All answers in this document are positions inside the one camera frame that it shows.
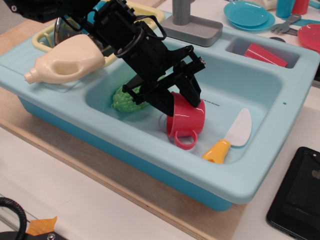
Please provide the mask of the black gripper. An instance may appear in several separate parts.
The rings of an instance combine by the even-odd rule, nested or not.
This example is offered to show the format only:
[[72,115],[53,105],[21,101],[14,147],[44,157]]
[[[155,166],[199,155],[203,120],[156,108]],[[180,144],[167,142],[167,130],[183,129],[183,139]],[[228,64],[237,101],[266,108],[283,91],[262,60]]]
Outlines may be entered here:
[[201,88],[195,73],[205,68],[205,62],[188,45],[169,50],[161,37],[146,32],[116,34],[113,39],[116,57],[123,59],[136,73],[123,85],[139,105],[146,101],[167,116],[174,114],[174,96],[168,90],[177,86],[179,93],[194,108],[201,103]]

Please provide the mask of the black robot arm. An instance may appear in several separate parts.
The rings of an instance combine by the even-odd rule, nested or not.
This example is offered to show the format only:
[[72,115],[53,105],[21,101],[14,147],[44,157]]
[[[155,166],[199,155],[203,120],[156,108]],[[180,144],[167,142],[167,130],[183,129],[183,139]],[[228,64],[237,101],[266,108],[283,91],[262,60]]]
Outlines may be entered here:
[[195,74],[204,69],[203,59],[191,45],[169,50],[164,44],[167,34],[156,35],[126,1],[109,0],[100,9],[95,8],[95,0],[8,0],[6,5],[13,13],[40,23],[70,17],[79,30],[110,46],[136,73],[122,90],[137,105],[147,102],[173,116],[172,86],[191,106],[200,105],[201,88]]

